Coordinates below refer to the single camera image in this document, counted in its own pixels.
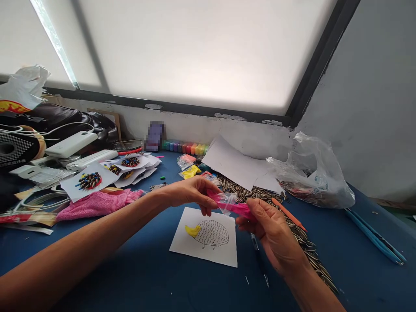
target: pen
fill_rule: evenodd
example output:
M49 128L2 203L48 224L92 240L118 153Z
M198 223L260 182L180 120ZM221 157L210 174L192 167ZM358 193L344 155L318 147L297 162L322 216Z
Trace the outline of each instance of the pen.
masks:
M254 252L256 253L256 259L257 259L257 263L259 264L260 271L263 274L264 279L266 280L267 287L270 287L269 278L267 277L266 268L264 266L264 263L261 260L259 245L257 244L256 237L254 236L253 233L250 233L250 236L251 236L251 241L253 242L253 245L254 245Z
M280 209L285 213L285 215L287 215L287 217L292 220L292 222L294 224L296 224L298 227L300 227L302 230L304 230L305 232L307 232L307 230L303 227L302 223L300 223L300 221L298 219L295 218L295 216L293 214L291 214L289 212L289 210L287 210L286 208L283 207L282 204L280 204L276 199L272 198L272 202L276 205L279 206Z

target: orange pencil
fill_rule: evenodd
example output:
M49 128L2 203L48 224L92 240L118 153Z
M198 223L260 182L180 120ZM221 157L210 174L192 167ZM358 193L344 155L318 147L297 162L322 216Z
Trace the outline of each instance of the orange pencil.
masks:
M296 224L298 227L300 227L301 229L303 229L305 232L307 232L307 230L303 227L302 223L300 223L300 221L298 219L295 218L295 216L293 214L291 214L289 212L289 210L287 210L286 208L283 207L282 204L280 204L275 198L272 197L272 202L279 206L280 209L285 213L285 215L287 215L287 217L293 221L294 224Z

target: paper stack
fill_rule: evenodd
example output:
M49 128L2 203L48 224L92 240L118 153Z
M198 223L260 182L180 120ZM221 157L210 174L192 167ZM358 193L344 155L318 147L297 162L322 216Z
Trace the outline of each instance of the paper stack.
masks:
M221 135L212 141L203 162L248 191L251 191L253 186L276 193L283 191L278 181L269 172L265 160L243 155Z
M137 158L137 160L139 161L139 163L136 166L128 167L123 165L125 163L125 160L133 157ZM107 168L109 168L111 165L115 165L120 169L120 172L118 173L119 179L116 182L114 182L114 185L118 188L122 188L130 184L136 184L139 181L147 178L157 170L157 166L161 162L162 161L159 158L151 155L150 153L143 153L129 154L120 159L113 159L101 162L101 164ZM130 174L127 174L128 177L125 178L125 173L127 172L129 172Z

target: pink plastic wrapper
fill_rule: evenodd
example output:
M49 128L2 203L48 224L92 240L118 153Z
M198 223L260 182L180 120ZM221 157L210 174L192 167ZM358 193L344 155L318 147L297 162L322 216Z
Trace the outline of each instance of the pink plastic wrapper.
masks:
M223 214L230 215L232 212L245 217L246 219L257 222L257 219L251 214L250 209L246 203L236 203L237 194L234 193L219 193L215 194L211 190L207 190L209 198L213 199Z

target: white wall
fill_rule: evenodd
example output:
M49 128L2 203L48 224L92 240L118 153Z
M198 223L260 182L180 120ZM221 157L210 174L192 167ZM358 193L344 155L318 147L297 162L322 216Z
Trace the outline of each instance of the white wall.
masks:
M362 0L296 131L332 142L366 195L416 195L416 2Z
M404 201L416 194L416 3L362 0L299 126L293 132L245 121L65 100L116 111L125 130L143 137L152 120L168 138L210 142L221 133L246 155L284 160L297 131L332 143L345 178L371 197Z
M146 137L150 121L163 121L168 139L210 143L220 133L236 149L259 159L285 160L292 146L289 129L279 126L81 100L60 99L59 103L81 111L95 108L119 113L122 132L130 138Z

